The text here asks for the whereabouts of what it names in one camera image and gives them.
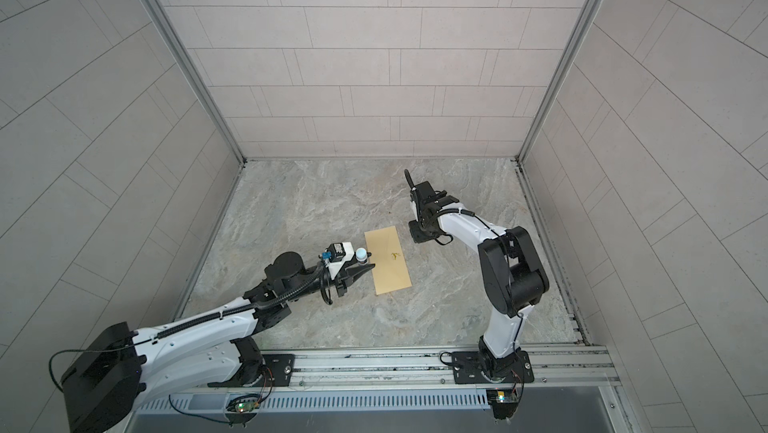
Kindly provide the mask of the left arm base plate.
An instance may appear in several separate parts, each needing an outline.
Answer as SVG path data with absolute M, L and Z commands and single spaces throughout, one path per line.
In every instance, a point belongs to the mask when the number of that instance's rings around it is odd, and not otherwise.
M 207 387 L 287 387 L 291 381 L 295 359 L 293 354 L 266 354 L 260 364 L 241 366 L 229 380 L 210 382 Z

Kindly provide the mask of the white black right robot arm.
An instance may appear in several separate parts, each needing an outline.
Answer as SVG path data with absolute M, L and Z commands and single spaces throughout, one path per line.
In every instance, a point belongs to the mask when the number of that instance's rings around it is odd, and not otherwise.
M 481 218 L 446 191 L 427 181 L 415 183 L 404 172 L 415 218 L 409 222 L 416 243 L 460 240 L 478 255 L 482 283 L 492 305 L 488 326 L 478 341 L 477 364 L 490 382 L 530 383 L 530 361 L 520 347 L 528 315 L 549 290 L 548 276 L 523 227 L 503 228 Z

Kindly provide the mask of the tan kraft envelope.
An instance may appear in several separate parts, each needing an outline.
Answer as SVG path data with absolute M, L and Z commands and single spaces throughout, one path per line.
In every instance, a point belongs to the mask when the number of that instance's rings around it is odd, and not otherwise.
M 396 228 L 367 231 L 365 239 L 370 261 L 375 264 L 372 275 L 376 295 L 410 288 L 412 281 Z

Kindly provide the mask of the white glue stick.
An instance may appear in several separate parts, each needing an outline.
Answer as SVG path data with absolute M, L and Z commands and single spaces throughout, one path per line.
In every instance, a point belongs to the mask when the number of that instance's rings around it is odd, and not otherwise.
M 358 248 L 355 251 L 355 259 L 359 264 L 368 263 L 368 252 L 365 248 Z

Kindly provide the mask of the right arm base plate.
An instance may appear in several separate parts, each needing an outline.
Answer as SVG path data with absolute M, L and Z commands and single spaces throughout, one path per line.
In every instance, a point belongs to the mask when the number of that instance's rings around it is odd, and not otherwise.
M 442 360 L 453 370 L 456 384 L 512 384 L 535 381 L 532 363 L 526 351 L 517 349 L 497 359 L 478 351 L 454 351 L 449 360 Z

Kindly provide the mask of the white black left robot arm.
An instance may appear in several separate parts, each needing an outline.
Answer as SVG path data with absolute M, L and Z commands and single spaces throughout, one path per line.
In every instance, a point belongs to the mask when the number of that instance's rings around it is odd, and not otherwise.
M 285 252 L 256 287 L 234 300 L 172 323 L 104 329 L 62 374 L 60 387 L 72 432 L 105 432 L 152 400 L 196 386 L 245 387 L 267 377 L 256 334 L 290 313 L 289 304 L 315 292 L 344 295 L 374 268 L 370 253 L 333 243 L 308 268 Z

